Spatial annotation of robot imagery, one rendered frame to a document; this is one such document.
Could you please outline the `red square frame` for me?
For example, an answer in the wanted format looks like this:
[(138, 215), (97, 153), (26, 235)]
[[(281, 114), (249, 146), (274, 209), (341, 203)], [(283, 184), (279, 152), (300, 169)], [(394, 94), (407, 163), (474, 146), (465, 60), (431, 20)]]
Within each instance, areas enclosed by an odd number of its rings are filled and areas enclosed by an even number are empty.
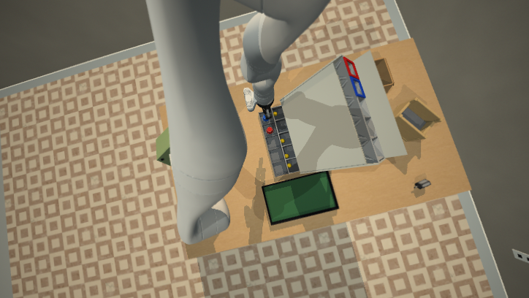
[[(359, 76), (358, 76), (358, 74), (357, 74), (357, 70), (356, 70), (356, 67), (355, 67), (355, 65), (354, 65), (354, 62), (353, 62), (353, 61), (350, 61), (350, 60), (349, 60), (349, 59), (347, 59), (346, 57), (343, 57), (343, 60), (344, 60), (344, 62), (345, 62), (345, 65), (346, 65), (346, 68), (347, 68), (347, 70), (348, 70), (349, 76), (352, 76), (352, 77), (354, 77), (354, 78), (356, 78), (356, 79), (358, 79), (358, 80), (359, 80)], [(353, 68), (354, 68), (354, 71), (355, 71), (355, 74), (356, 74), (356, 76), (355, 76), (355, 75), (353, 75), (353, 74), (351, 74), (351, 72), (350, 72), (350, 69), (349, 69), (349, 65), (348, 65), (348, 63), (347, 63), (347, 62), (349, 62), (350, 64), (352, 64), (352, 66), (353, 66)]]

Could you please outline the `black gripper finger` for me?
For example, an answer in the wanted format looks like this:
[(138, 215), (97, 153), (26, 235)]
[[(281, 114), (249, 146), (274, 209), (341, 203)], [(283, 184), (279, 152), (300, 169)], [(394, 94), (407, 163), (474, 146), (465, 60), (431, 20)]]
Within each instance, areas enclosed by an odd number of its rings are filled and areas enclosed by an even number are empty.
[(270, 112), (271, 112), (271, 109), (270, 109), (270, 111), (267, 109), (267, 110), (266, 110), (267, 112), (265, 112), (264, 108), (262, 108), (262, 110), (263, 110), (263, 113), (264, 113), (264, 115), (265, 115), (265, 119), (266, 119), (266, 120), (272, 118), (272, 115), (271, 115), (271, 113), (270, 113)]

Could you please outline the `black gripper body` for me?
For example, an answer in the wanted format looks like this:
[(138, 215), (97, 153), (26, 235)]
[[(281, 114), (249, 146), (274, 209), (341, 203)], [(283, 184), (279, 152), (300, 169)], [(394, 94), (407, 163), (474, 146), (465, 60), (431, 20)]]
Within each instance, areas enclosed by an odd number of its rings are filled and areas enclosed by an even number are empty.
[(274, 100), (269, 105), (260, 105), (260, 104), (257, 104), (257, 105), (261, 108), (264, 108), (264, 111), (267, 112), (266, 111), (267, 109), (270, 111), (270, 106), (273, 104), (273, 102)]

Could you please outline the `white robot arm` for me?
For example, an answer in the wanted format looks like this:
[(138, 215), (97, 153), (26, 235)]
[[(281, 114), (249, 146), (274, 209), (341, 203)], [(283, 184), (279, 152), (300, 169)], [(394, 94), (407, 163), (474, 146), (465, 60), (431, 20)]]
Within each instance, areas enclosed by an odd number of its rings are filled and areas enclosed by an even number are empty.
[[(243, 89), (253, 112), (256, 104), (274, 100), (280, 54), (331, 0), (234, 1), (259, 12), (244, 31), (240, 61), (243, 77), (253, 86), (254, 91)], [(178, 233), (188, 245), (229, 227), (224, 197), (247, 155), (246, 134), (221, 59), (220, 3), (146, 0), (167, 110)]]

